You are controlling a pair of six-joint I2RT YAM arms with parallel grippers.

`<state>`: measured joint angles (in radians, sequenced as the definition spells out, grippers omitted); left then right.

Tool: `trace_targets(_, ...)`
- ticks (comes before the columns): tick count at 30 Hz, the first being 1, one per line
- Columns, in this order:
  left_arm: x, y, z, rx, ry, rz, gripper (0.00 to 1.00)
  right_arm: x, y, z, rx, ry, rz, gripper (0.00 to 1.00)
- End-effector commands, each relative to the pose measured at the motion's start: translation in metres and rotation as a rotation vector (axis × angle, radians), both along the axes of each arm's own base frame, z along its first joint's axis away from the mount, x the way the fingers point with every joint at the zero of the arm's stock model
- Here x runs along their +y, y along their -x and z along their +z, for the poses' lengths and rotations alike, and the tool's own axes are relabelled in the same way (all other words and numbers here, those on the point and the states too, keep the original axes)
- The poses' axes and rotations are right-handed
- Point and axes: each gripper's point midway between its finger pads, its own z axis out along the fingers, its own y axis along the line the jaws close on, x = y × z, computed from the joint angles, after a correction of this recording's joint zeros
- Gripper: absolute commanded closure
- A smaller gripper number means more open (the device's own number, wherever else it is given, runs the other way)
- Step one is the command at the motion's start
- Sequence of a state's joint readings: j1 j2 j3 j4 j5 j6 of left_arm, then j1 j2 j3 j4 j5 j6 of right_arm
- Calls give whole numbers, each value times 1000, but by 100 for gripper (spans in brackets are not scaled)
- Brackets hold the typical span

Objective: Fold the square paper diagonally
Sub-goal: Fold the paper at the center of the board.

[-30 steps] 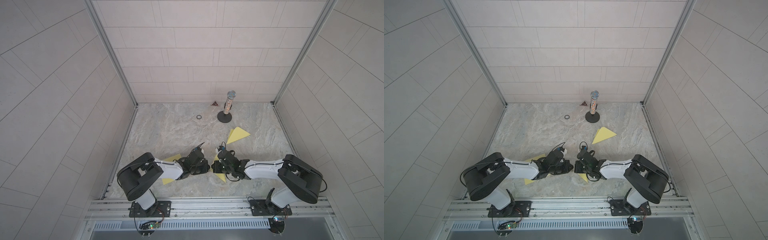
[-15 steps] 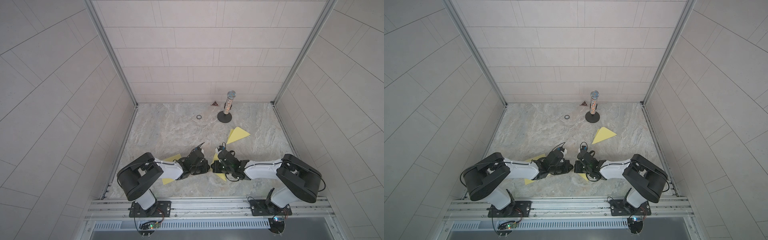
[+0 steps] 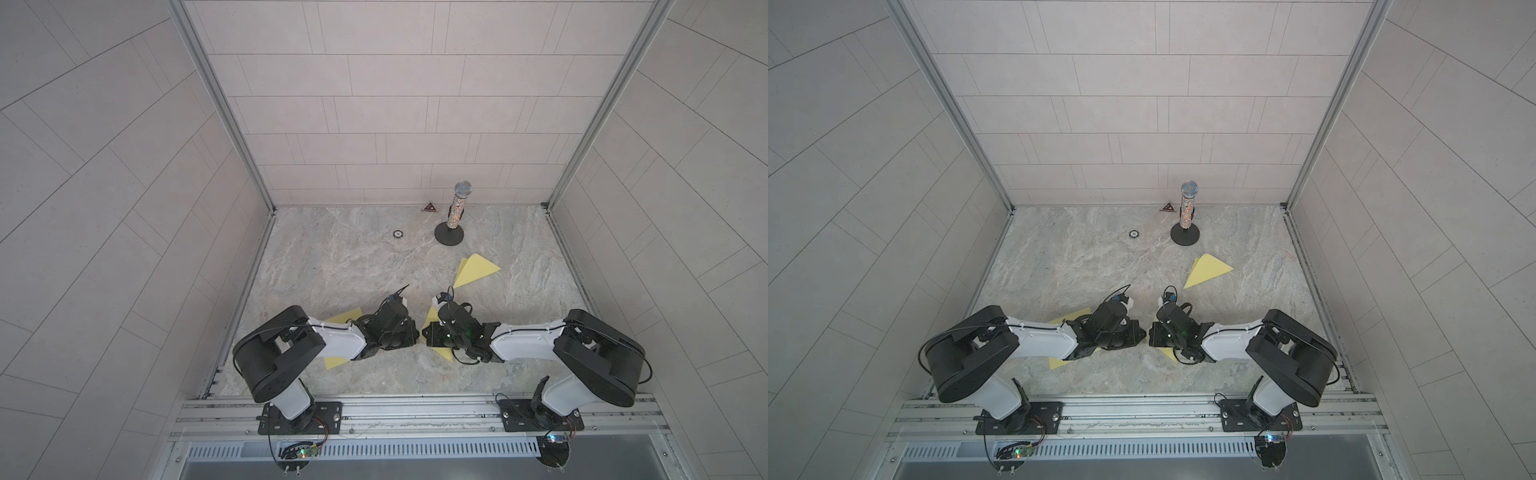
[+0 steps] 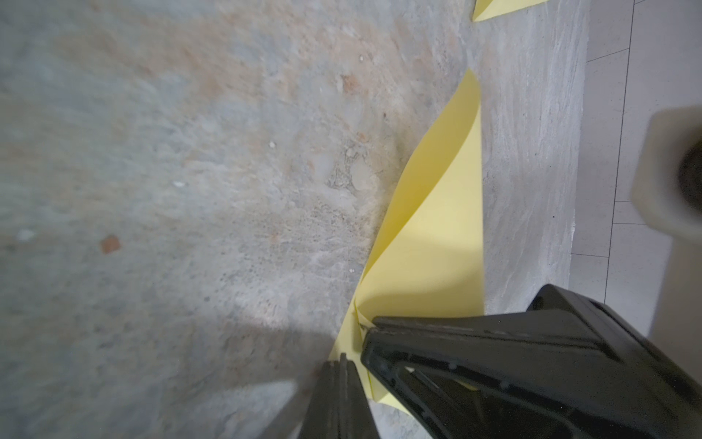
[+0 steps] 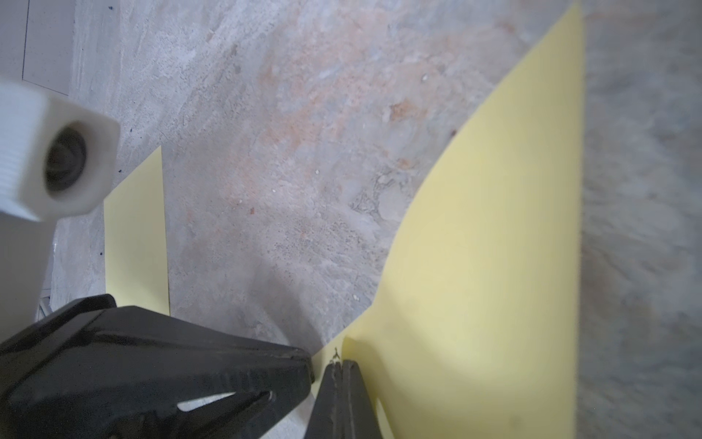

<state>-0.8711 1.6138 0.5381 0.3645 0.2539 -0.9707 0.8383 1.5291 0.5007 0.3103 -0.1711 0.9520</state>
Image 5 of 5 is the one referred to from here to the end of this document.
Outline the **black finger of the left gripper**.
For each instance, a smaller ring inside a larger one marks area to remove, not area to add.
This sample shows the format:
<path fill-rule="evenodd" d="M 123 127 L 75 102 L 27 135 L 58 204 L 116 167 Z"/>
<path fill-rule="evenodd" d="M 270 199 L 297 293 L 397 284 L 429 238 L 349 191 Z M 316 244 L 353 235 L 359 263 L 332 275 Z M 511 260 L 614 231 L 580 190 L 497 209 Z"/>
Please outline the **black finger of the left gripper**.
<path fill-rule="evenodd" d="M 1 346 L 5 438 L 259 438 L 314 382 L 310 355 L 101 294 Z"/>

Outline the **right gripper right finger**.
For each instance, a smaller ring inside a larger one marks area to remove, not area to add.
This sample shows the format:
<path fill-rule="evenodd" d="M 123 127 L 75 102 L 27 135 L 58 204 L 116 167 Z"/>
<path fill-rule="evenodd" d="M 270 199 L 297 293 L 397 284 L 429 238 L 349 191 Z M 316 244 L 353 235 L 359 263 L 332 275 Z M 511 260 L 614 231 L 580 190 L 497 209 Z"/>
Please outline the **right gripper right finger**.
<path fill-rule="evenodd" d="M 343 437 L 347 439 L 382 439 L 359 365 L 345 360 L 342 365 Z"/>

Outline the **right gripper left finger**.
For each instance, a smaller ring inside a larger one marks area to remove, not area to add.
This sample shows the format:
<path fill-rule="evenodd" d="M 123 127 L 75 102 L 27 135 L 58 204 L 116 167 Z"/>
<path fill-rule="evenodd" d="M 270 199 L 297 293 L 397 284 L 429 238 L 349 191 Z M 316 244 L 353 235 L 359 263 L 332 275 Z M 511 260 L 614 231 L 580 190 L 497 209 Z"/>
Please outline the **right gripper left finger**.
<path fill-rule="evenodd" d="M 343 437 L 341 411 L 342 366 L 333 361 L 325 368 L 316 396 L 305 439 L 338 439 Z"/>

